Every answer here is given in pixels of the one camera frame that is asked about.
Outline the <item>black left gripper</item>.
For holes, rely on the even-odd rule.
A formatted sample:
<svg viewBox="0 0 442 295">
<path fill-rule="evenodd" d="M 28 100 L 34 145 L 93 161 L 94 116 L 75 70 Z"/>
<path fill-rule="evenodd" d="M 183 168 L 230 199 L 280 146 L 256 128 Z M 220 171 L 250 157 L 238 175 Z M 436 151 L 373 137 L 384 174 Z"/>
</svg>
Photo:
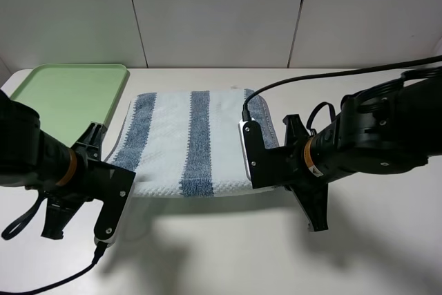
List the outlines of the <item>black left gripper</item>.
<svg viewBox="0 0 442 295">
<path fill-rule="evenodd" d="M 59 164 L 60 179 L 45 181 L 44 190 L 63 200 L 94 200 L 100 174 L 118 167 L 100 161 L 105 134 L 106 127 L 103 124 L 91 122 L 73 144 L 72 149 L 67 149 L 67 165 Z M 63 239 L 64 228 L 80 207 L 80 204 L 72 206 L 48 204 L 41 236 L 48 239 Z"/>
</svg>

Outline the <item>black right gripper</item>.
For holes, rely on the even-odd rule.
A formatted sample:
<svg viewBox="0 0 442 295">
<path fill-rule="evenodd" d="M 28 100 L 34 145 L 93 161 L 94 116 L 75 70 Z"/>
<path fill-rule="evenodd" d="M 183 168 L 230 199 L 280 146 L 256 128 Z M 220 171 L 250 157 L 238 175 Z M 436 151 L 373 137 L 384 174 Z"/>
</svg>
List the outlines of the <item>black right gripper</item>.
<svg viewBox="0 0 442 295">
<path fill-rule="evenodd" d="M 328 230 L 328 184 L 316 177 L 304 161 L 303 150 L 310 134 L 298 114 L 286 115 L 285 146 L 266 149 L 273 187 L 287 187 L 294 193 L 309 222 L 310 232 Z"/>
</svg>

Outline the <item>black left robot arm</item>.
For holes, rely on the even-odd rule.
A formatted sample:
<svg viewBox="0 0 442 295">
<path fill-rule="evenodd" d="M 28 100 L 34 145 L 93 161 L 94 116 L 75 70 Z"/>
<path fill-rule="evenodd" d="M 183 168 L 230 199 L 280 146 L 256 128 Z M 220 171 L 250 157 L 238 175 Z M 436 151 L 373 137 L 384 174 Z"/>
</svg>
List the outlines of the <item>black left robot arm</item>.
<svg viewBox="0 0 442 295">
<path fill-rule="evenodd" d="M 114 243 L 135 173 L 101 161 L 105 133 L 103 124 L 93 122 L 68 147 L 41 130 L 35 110 L 1 94 L 1 186 L 38 193 L 33 206 L 5 228 L 3 239 L 18 235 L 46 202 L 41 235 L 61 240 L 81 206 L 99 200 L 103 205 L 94 227 L 95 240 Z"/>
</svg>

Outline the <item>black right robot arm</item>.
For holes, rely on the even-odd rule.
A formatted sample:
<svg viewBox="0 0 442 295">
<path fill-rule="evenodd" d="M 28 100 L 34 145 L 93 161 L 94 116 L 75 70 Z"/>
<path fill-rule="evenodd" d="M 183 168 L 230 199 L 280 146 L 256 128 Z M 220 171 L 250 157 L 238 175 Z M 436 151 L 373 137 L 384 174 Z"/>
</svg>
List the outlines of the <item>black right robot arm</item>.
<svg viewBox="0 0 442 295">
<path fill-rule="evenodd" d="M 321 131 L 299 115 L 286 116 L 285 143 L 272 149 L 248 111 L 239 124 L 252 187 L 291 191 L 315 232 L 328 228 L 329 183 L 355 173 L 405 173 L 441 154 L 441 67 L 410 69 L 346 95 L 329 115 Z"/>
</svg>

